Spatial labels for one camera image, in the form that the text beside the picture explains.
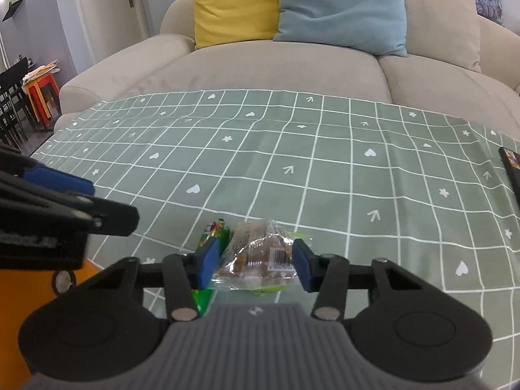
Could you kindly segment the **orange cardboard box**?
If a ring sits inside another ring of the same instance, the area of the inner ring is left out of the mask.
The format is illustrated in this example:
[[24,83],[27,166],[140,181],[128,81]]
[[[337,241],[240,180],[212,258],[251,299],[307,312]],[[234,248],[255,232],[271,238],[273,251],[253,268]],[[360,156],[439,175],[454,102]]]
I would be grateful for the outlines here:
[[20,354],[18,335],[25,319],[72,287],[98,274],[85,259],[78,270],[1,272],[1,388],[17,389],[31,377]]

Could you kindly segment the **red orange stool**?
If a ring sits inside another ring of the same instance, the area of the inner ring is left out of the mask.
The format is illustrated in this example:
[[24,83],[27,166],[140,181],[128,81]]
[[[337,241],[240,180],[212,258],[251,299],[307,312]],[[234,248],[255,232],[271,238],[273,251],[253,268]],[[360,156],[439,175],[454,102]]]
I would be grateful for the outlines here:
[[59,88],[53,73],[45,73],[25,85],[35,119],[45,129],[62,114]]

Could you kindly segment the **beige cushion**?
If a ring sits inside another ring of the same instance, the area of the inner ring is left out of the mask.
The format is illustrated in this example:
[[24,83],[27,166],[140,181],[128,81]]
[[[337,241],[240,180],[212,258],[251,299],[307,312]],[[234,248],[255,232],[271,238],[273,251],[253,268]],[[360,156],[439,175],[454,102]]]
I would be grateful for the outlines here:
[[405,0],[405,11],[410,54],[481,72],[474,0]]

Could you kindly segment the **white door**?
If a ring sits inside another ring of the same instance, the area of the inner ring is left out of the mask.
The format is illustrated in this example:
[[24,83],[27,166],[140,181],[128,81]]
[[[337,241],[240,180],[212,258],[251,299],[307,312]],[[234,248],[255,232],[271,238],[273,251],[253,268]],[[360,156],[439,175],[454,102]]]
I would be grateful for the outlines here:
[[94,63],[150,36],[142,0],[76,0]]

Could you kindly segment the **light blue cushion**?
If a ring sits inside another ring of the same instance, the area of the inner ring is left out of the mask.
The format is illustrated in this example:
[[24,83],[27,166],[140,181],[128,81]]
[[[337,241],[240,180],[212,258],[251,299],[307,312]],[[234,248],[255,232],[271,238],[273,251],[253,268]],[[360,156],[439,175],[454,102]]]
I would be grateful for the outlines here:
[[405,0],[280,0],[276,41],[407,55]]

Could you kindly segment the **yellow cushion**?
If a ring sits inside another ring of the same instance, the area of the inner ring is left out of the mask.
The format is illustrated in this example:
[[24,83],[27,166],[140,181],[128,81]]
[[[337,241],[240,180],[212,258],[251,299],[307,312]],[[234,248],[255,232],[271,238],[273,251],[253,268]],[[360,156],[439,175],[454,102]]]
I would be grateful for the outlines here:
[[196,48],[271,40],[278,31],[279,0],[193,0]]

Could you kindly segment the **clear cake snack pack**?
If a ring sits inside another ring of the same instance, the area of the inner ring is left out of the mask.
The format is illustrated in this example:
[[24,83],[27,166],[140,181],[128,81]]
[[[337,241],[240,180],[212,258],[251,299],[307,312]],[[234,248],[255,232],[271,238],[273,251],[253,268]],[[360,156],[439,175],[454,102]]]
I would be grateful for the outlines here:
[[237,226],[219,259],[212,287],[219,291],[277,292],[297,276],[293,243],[312,238],[288,231],[273,220],[249,220]]

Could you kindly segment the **green checked tablecloth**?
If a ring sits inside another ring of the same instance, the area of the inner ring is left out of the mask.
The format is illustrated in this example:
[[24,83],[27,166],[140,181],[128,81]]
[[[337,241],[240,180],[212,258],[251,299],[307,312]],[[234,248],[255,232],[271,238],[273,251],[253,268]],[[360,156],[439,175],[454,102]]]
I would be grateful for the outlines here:
[[99,102],[34,153],[140,215],[88,258],[159,262],[217,219],[273,220],[355,264],[383,257],[472,307],[494,343],[482,378],[519,383],[519,207],[500,161],[519,139],[465,114],[266,90]]

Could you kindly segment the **green candy wrapper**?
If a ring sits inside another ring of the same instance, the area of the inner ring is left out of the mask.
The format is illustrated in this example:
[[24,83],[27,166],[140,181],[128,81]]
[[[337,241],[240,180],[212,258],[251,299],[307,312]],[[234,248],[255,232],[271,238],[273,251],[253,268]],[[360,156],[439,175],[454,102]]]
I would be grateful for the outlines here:
[[200,315],[207,311],[213,297],[210,288],[219,260],[231,239],[231,231],[224,218],[220,217],[206,226],[194,252],[194,283],[192,295]]

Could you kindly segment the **beige sofa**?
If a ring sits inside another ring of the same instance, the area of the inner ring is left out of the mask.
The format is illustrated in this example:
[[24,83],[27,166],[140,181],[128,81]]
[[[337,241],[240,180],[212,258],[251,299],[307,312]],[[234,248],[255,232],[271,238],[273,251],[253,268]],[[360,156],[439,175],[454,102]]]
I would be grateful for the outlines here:
[[481,16],[479,27],[481,72],[409,52],[374,57],[314,43],[245,41],[197,49],[193,1],[175,0],[157,35],[98,62],[62,87],[56,126],[63,129],[101,101],[245,88],[390,103],[453,115],[518,137],[519,38]]

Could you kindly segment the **black notebook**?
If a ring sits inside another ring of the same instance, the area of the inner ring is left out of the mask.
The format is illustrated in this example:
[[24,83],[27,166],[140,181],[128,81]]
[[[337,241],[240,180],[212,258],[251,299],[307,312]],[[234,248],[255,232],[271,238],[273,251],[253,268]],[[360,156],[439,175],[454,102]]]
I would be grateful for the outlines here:
[[515,194],[515,199],[520,205],[520,163],[519,154],[505,147],[499,148],[501,162],[504,165],[509,182]]

